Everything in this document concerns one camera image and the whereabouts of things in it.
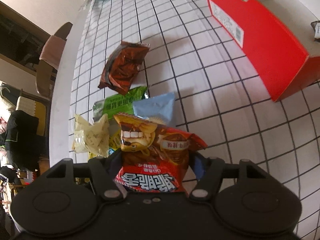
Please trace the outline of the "pale yellow snack packet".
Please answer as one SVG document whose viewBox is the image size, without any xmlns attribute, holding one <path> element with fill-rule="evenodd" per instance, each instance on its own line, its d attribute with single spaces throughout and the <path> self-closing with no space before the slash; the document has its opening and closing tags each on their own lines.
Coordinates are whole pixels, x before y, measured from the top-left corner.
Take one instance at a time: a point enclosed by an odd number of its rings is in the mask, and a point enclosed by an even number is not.
<svg viewBox="0 0 320 240">
<path fill-rule="evenodd" d="M 91 152 L 108 157 L 109 150 L 109 122 L 104 114 L 94 124 L 90 124 L 82 116 L 75 115 L 75 129 L 72 150 L 75 153 Z"/>
</svg>

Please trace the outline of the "dark crinkled snack packet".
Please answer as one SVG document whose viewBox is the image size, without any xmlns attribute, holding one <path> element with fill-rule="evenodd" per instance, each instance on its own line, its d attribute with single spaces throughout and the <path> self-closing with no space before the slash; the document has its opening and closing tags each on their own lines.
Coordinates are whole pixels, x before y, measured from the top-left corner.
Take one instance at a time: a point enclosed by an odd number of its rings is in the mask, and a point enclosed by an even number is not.
<svg viewBox="0 0 320 240">
<path fill-rule="evenodd" d="M 320 41 L 320 21 L 314 21 L 310 24 L 315 32 L 314 40 L 319 42 Z"/>
</svg>

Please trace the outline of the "yellow cartoon snack packet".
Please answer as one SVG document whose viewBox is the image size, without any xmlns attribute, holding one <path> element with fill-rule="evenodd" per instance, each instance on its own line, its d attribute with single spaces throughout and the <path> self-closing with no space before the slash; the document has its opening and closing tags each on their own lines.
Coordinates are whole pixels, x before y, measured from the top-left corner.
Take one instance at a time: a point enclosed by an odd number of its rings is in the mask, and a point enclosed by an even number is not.
<svg viewBox="0 0 320 240">
<path fill-rule="evenodd" d="M 109 149 L 108 154 L 111 155 L 114 152 L 116 152 L 117 149 L 120 148 L 120 141 L 121 141 L 121 129 L 117 128 L 113 132 L 110 132 L 110 138 L 109 138 Z"/>
</svg>

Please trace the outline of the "brown foil snack packet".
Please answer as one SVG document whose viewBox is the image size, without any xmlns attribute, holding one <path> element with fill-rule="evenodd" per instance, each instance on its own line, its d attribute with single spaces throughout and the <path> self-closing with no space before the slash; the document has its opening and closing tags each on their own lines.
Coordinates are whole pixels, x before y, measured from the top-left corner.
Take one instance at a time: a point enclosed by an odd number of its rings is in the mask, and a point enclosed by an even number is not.
<svg viewBox="0 0 320 240">
<path fill-rule="evenodd" d="M 121 41 L 104 66 L 98 88 L 109 88 L 126 95 L 149 50 L 148 43 Z"/>
</svg>

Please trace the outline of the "black jacket on chair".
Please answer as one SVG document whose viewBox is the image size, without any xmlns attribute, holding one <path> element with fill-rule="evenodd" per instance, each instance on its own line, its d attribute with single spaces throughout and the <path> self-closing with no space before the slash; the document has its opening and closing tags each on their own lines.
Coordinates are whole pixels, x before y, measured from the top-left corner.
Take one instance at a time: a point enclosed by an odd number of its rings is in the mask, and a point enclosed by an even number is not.
<svg viewBox="0 0 320 240">
<path fill-rule="evenodd" d="M 22 110 L 12 112 L 5 133 L 5 150 L 15 169 L 36 171 L 39 168 L 39 149 L 36 146 L 39 119 Z"/>
</svg>

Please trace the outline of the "wooden chair with pink cushion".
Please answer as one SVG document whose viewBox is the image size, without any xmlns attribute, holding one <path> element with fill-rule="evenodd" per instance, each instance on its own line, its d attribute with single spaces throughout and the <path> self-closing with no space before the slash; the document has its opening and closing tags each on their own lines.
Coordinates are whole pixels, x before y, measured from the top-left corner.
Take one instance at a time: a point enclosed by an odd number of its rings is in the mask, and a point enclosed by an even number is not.
<svg viewBox="0 0 320 240">
<path fill-rule="evenodd" d="M 36 90 L 45 98 L 51 98 L 53 93 L 52 75 L 58 70 L 61 57 L 67 42 L 67 37 L 73 24 L 65 23 L 54 35 L 50 36 L 40 53 L 39 64 L 36 66 Z"/>
</svg>

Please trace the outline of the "light blue snack packet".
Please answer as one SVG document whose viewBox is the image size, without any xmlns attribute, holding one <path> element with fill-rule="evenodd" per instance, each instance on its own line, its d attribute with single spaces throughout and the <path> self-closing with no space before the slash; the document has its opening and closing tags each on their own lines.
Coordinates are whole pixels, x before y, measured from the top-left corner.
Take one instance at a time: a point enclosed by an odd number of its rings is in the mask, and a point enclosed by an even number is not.
<svg viewBox="0 0 320 240">
<path fill-rule="evenodd" d="M 175 94 L 166 93 L 132 104 L 134 115 L 148 121 L 175 127 Z"/>
</svg>

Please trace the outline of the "green snack packet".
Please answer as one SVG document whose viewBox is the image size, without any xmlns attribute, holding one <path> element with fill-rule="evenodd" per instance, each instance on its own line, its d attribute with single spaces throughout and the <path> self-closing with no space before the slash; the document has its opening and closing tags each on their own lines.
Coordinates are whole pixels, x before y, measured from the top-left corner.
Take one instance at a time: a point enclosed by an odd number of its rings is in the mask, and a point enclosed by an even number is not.
<svg viewBox="0 0 320 240">
<path fill-rule="evenodd" d="M 93 121 L 98 121 L 104 114 L 111 120 L 119 112 L 133 114 L 133 102 L 147 99 L 148 87 L 139 86 L 128 91 L 126 95 L 115 94 L 93 104 Z"/>
</svg>

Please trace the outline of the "red white cardboard box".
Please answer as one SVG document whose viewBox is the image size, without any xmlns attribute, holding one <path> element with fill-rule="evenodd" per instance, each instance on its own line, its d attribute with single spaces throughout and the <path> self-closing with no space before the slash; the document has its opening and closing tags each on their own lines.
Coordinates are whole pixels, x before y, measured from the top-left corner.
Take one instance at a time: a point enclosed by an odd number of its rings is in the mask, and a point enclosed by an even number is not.
<svg viewBox="0 0 320 240">
<path fill-rule="evenodd" d="M 319 80 L 319 0 L 207 0 L 279 101 Z"/>
</svg>

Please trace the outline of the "red cartoon snack bag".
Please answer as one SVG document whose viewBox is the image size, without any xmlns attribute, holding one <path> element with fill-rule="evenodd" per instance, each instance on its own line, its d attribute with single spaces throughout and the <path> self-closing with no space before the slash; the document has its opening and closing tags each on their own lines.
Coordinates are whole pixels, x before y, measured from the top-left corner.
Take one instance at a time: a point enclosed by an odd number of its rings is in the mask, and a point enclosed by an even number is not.
<svg viewBox="0 0 320 240">
<path fill-rule="evenodd" d="M 114 119 L 120 126 L 122 165 L 115 181 L 138 192 L 181 192 L 189 153 L 207 144 L 194 133 L 126 113 Z"/>
</svg>

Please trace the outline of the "checkered white tablecloth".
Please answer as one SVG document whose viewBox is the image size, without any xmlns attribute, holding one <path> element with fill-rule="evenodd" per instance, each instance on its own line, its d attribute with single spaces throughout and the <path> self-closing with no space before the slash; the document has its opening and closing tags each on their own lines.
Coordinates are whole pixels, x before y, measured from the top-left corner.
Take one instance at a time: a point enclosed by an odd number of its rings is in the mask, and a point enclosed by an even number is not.
<svg viewBox="0 0 320 240">
<path fill-rule="evenodd" d="M 206 157 L 249 159 L 302 202 L 295 229 L 319 239 L 319 83 L 273 102 L 260 77 L 206 0 L 90 0 L 74 67 L 68 121 L 92 120 L 108 56 L 121 40 L 151 48 L 134 86 L 175 94 L 175 123 L 208 145 Z"/>
</svg>

